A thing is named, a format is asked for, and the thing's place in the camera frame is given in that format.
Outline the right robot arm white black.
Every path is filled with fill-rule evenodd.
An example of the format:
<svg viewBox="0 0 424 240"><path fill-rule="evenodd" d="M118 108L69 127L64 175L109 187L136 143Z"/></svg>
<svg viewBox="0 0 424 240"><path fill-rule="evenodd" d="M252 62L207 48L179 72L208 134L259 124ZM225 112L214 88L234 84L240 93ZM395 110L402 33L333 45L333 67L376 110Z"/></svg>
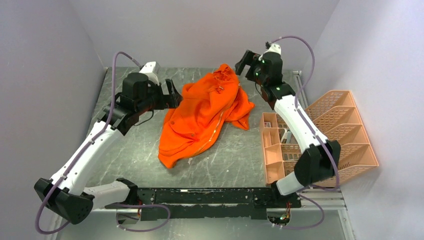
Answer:
<svg viewBox="0 0 424 240"><path fill-rule="evenodd" d="M275 207L282 207L290 194L332 177L339 184L341 145L336 140L329 140L318 129L300 105L293 88L283 81L280 52L269 49L258 54L246 50L235 64L235 73L241 75L245 67L249 67L246 79L259 86L262 99L286 123L301 152L294 170L271 184L270 202Z"/></svg>

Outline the orange jacket with pink lining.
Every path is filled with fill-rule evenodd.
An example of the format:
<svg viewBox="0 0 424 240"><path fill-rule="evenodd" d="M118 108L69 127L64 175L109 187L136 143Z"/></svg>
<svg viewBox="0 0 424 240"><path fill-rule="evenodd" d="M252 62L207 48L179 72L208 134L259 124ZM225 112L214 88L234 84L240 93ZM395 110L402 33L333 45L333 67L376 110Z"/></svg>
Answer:
<svg viewBox="0 0 424 240"><path fill-rule="evenodd" d="M183 86L181 103L164 117L158 159L171 169L177 161L203 153L217 141L224 123L247 131L254 107L235 71L223 63Z"/></svg>

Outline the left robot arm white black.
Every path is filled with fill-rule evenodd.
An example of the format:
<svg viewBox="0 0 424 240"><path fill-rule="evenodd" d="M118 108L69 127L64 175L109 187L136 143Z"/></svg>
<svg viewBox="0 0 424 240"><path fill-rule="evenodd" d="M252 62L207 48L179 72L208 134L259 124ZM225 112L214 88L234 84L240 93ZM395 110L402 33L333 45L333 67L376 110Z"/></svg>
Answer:
<svg viewBox="0 0 424 240"><path fill-rule="evenodd" d="M103 115L69 161L51 178L35 183L37 195L49 210L76 225L93 210L115 204L132 208L138 203L137 185L125 178L95 187L86 185L104 154L139 122L142 114L179 106L183 98L173 81L166 79L165 83L167 94L152 75L127 75L122 90L103 108Z"/></svg>

